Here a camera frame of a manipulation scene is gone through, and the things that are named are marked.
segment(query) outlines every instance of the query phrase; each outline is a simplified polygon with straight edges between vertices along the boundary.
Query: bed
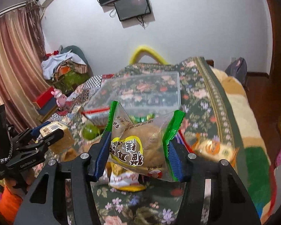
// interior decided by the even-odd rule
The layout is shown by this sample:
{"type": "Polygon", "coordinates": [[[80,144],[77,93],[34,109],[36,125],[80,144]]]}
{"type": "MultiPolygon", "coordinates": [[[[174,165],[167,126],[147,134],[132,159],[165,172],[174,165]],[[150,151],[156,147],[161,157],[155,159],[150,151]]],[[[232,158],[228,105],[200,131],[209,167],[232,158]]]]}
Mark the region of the bed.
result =
{"type": "MultiPolygon", "coordinates": [[[[181,110],[186,113],[180,130],[186,141],[191,140],[196,133],[201,133],[239,148],[235,170],[264,223],[274,205],[275,182],[263,139],[242,85],[223,71],[211,68],[200,57],[188,58],[177,65],[134,64],[125,67],[114,77],[162,71],[179,72],[181,110]]],[[[75,143],[59,155],[49,151],[45,156],[46,162],[52,158],[58,161],[71,160],[99,142],[99,138],[92,141],[82,138],[81,129],[86,119],[79,110],[87,98],[110,77],[111,75],[91,77],[71,95],[70,112],[64,117],[57,114],[51,117],[50,121],[58,120],[69,127],[75,143]]],[[[44,163],[35,167],[36,175],[43,166],[44,163]]],[[[118,191],[107,184],[92,183],[91,186],[96,208],[104,225],[174,224],[184,191],[183,183],[156,179],[149,179],[145,183],[146,190],[137,193],[118,191]]],[[[70,180],[66,182],[66,198],[68,220],[74,224],[70,180]]],[[[208,210],[207,195],[201,224],[207,223],[208,210]]]]}

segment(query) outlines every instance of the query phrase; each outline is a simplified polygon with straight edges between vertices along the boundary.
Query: transparent plastic box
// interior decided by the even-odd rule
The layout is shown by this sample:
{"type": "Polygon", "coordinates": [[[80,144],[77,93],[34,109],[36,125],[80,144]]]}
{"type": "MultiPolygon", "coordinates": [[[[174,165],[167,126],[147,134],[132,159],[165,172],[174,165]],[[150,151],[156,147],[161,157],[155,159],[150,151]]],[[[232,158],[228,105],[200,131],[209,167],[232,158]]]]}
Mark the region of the transparent plastic box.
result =
{"type": "Polygon", "coordinates": [[[130,116],[160,116],[180,108],[179,73],[142,74],[107,80],[84,106],[84,111],[121,103],[130,116]]]}

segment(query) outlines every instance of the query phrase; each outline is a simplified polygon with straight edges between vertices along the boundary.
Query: green ball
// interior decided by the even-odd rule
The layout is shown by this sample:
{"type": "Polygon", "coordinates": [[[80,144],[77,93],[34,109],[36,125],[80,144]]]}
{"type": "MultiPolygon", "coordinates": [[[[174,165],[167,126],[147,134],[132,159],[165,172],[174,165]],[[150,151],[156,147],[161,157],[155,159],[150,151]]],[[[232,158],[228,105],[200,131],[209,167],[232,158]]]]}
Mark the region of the green ball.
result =
{"type": "Polygon", "coordinates": [[[100,135],[100,130],[93,124],[86,124],[82,131],[82,136],[86,140],[92,140],[100,135]]]}

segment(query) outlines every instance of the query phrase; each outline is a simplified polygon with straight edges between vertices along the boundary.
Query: gray bag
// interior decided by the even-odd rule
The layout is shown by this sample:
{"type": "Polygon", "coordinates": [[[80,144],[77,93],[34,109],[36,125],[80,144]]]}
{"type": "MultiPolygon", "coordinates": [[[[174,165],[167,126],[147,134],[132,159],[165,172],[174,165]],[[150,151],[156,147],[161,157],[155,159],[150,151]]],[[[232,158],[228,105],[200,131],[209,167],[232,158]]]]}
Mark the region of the gray bag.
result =
{"type": "Polygon", "coordinates": [[[242,85],[245,84],[246,75],[247,75],[247,63],[246,60],[243,58],[239,58],[231,63],[225,73],[228,76],[233,76],[236,78],[242,85]]]}

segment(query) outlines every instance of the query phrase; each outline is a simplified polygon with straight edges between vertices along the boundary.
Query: pink pig figurine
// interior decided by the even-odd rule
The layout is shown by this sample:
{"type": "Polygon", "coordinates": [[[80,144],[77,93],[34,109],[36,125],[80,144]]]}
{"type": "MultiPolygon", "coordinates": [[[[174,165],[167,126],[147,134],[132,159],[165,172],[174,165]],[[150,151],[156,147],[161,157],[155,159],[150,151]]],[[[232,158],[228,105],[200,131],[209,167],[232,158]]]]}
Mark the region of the pink pig figurine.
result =
{"type": "Polygon", "coordinates": [[[56,98],[56,104],[59,108],[63,108],[66,104],[67,97],[62,93],[59,89],[54,89],[54,91],[51,92],[52,95],[56,98]]]}

